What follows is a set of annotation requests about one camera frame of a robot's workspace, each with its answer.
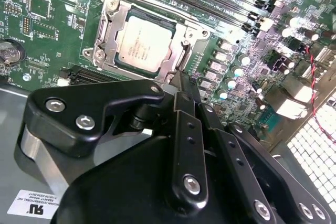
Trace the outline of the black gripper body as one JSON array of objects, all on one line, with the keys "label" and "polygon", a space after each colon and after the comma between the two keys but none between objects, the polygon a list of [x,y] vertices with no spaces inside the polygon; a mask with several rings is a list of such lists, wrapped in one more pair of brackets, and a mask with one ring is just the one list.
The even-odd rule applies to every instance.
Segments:
[{"label": "black gripper body", "polygon": [[217,158],[205,154],[209,199],[185,217],[166,202],[166,137],[143,141],[78,177],[66,190],[53,223],[249,223]]}]

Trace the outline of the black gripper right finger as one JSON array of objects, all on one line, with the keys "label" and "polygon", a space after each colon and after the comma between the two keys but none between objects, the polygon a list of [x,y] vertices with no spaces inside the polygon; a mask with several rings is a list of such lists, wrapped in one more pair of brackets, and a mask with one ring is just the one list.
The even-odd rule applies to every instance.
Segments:
[{"label": "black gripper right finger", "polygon": [[223,126],[201,101],[196,81],[188,77],[187,84],[239,223],[331,223],[325,208],[247,130],[238,123]]}]

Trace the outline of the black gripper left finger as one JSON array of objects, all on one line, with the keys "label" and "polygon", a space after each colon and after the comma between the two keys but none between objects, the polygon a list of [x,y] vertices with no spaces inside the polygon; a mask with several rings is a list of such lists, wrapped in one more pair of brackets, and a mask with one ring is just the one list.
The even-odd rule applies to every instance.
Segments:
[{"label": "black gripper left finger", "polygon": [[43,88],[25,105],[22,143],[47,143],[66,157],[91,155],[105,135],[152,128],[173,143],[169,194],[182,208],[202,209],[208,201],[201,96],[196,83],[178,71],[173,91],[149,79]]}]

